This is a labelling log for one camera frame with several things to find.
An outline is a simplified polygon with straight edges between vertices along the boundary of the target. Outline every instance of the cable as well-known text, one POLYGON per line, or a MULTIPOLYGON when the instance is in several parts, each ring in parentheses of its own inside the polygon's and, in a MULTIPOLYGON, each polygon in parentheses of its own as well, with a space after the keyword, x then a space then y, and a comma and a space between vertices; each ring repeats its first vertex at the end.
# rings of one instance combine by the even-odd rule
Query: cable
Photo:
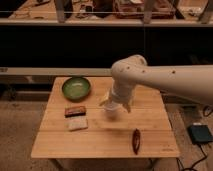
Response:
POLYGON ((194 169, 194 167, 195 167, 197 164, 199 164, 200 162, 202 162, 202 161, 204 161, 205 159, 207 159, 208 156, 207 156, 206 153, 203 151, 202 146, 201 146, 200 144, 197 144, 197 145, 198 145, 198 147, 200 148, 200 150, 201 150, 201 152, 202 152, 202 154, 203 154, 204 157, 202 157, 202 158, 199 159, 198 161, 194 162, 194 163, 191 165, 191 167, 188 167, 188 168, 184 168, 183 163, 181 162, 181 160, 180 160, 179 158, 177 158, 177 163, 178 163, 178 169, 179 169, 179 171, 197 171, 196 169, 194 169))

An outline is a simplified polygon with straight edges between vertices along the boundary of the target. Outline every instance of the dark red object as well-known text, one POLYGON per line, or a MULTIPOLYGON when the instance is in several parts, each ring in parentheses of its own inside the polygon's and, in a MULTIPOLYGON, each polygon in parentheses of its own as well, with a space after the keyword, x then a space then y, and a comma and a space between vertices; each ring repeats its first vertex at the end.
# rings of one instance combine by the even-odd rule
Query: dark red object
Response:
POLYGON ((138 154, 138 151, 140 149, 140 139, 141 139, 141 133, 138 129, 135 129, 132 135, 132 148, 136 155, 138 154))

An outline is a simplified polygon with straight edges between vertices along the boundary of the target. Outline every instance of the black panel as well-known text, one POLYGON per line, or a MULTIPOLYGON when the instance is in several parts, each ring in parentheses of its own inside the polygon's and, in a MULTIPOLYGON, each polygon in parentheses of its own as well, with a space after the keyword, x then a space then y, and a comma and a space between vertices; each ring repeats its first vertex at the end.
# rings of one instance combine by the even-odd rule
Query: black panel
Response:
POLYGON ((1 66, 111 67, 144 51, 143 29, 0 27, 1 66))
POLYGON ((212 28, 1 26, 0 66, 111 67, 141 54, 149 65, 212 60, 212 28))

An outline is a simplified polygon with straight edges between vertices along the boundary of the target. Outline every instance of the brown object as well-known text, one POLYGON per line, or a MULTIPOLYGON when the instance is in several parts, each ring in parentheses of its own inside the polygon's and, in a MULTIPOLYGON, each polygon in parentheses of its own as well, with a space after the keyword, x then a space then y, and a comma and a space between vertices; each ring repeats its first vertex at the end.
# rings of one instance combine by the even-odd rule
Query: brown object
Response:
POLYGON ((67 79, 55 79, 32 148, 33 158, 161 158, 180 155, 158 90, 136 86, 131 113, 119 106, 114 113, 116 119, 110 120, 106 116, 109 113, 99 106, 99 102, 112 86, 111 77, 87 77, 93 89, 89 98, 78 103, 70 102, 61 93, 67 79), (89 127, 70 132, 64 109, 75 105, 86 106, 89 127), (138 155, 133 153, 130 138, 135 128, 143 136, 143 150, 138 155))
POLYGON ((75 117, 75 116, 84 116, 86 115, 85 106, 74 106, 65 108, 65 118, 75 117))
POLYGON ((135 154, 138 154, 138 151, 140 149, 140 139, 141 133, 138 129, 136 129, 132 135, 132 148, 135 154))

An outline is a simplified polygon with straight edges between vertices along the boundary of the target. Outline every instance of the sponge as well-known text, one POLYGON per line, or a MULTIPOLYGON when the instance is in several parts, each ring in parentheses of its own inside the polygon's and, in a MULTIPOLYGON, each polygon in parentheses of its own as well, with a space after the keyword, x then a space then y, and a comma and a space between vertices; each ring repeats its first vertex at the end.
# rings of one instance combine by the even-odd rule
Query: sponge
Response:
POLYGON ((69 131, 75 131, 88 128, 88 122, 86 116, 75 116, 69 118, 68 129, 69 131))

